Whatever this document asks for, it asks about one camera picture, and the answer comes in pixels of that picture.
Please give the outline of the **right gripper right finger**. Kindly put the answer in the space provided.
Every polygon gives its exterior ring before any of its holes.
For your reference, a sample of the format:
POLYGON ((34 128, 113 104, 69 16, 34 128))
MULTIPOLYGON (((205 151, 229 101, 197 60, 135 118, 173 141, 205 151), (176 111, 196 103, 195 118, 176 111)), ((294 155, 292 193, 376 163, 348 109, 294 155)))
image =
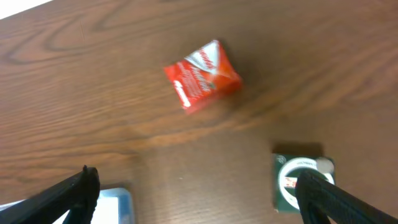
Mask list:
POLYGON ((295 186, 304 224, 397 224, 392 217, 305 170, 295 186))

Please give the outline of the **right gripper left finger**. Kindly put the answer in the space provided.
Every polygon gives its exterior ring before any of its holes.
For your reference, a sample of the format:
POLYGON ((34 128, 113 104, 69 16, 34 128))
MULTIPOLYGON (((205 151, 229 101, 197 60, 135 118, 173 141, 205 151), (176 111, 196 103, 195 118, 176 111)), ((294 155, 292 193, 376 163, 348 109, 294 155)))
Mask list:
POLYGON ((63 214, 64 223, 90 224, 100 195, 100 178, 94 167, 1 211, 1 223, 52 224, 63 214))

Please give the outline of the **blue fever patch packet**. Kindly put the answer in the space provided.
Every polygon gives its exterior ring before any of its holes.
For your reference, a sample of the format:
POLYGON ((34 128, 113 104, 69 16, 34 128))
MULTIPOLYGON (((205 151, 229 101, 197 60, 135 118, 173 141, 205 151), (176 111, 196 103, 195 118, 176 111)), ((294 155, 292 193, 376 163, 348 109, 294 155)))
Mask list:
MULTIPOLYGON (((18 220, 15 213, 6 210, 19 204, 19 201, 1 205, 1 223, 80 223, 71 219, 71 211, 66 211, 58 217, 57 212, 52 216, 46 210, 41 217, 30 217, 18 220)), ((134 211, 131 194, 124 188, 100 190, 91 223, 134 223, 134 211)))

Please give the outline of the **green round tape box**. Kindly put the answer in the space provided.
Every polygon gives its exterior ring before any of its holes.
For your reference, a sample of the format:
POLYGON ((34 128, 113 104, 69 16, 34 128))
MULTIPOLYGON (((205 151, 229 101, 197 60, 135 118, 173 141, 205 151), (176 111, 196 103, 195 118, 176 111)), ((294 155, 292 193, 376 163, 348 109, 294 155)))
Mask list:
POLYGON ((335 184, 335 163, 331 158, 288 154, 273 154, 273 156, 273 206, 277 212, 300 212, 295 187, 303 171, 313 172, 321 179, 335 184))

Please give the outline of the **red snack packet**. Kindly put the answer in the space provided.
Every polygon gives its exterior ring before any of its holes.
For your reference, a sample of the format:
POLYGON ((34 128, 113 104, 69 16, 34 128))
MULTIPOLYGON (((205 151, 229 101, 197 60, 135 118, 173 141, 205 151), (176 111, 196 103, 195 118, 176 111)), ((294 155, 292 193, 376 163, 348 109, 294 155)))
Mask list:
POLYGON ((187 113, 202 109, 242 87, 242 78, 216 39, 164 67, 164 72, 187 113))

